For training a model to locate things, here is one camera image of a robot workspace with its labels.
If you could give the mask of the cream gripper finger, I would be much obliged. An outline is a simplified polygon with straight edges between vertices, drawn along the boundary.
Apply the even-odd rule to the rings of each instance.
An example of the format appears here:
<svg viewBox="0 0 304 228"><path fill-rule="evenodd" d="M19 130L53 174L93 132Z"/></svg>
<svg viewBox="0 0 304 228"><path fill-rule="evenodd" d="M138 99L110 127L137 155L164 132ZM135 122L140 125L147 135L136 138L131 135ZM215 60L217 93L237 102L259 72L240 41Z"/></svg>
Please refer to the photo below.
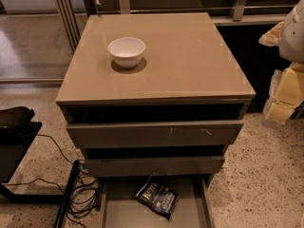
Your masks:
<svg viewBox="0 0 304 228"><path fill-rule="evenodd" d="M277 124L285 124L294 112L295 110L289 105L277 104L270 100L267 100L264 106L265 118Z"/></svg>
<svg viewBox="0 0 304 228"><path fill-rule="evenodd" d="M280 33L283 23L279 22L266 33L264 33L259 39L258 42L266 47L278 47L280 44Z"/></svg>

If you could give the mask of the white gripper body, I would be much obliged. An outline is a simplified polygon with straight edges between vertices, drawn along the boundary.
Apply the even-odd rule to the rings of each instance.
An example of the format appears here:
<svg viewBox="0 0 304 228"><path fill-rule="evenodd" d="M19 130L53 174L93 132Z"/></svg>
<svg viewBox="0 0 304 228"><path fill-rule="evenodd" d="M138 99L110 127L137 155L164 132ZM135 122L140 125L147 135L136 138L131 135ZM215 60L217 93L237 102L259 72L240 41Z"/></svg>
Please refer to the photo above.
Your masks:
<svg viewBox="0 0 304 228"><path fill-rule="evenodd" d="M275 99L292 107L298 107L304 102L304 65L291 63L280 78Z"/></svg>

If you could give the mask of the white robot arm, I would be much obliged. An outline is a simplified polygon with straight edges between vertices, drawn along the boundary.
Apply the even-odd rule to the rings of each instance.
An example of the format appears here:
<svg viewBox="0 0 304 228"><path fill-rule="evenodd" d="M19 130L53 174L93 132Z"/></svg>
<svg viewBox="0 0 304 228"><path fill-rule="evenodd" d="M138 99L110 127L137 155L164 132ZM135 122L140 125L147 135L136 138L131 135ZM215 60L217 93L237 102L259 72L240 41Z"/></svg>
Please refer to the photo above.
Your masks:
<svg viewBox="0 0 304 228"><path fill-rule="evenodd" d="M304 0L299 0L285 20L264 33L258 42L278 47L280 57L291 63L283 71L275 71L263 108L262 123L278 127L304 102Z"/></svg>

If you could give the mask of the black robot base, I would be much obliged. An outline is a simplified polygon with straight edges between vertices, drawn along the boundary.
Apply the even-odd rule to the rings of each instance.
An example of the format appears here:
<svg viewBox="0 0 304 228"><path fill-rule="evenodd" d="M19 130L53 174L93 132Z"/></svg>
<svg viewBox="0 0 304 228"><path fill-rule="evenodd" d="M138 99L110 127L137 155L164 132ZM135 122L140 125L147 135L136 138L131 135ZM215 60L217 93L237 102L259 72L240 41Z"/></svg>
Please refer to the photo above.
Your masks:
<svg viewBox="0 0 304 228"><path fill-rule="evenodd" d="M31 119L35 113L25 106L0 110L0 194L14 203L59 204L53 228L62 228L72 185L80 174L80 162L72 164L66 189L62 195L25 195L11 192L8 183L42 127Z"/></svg>

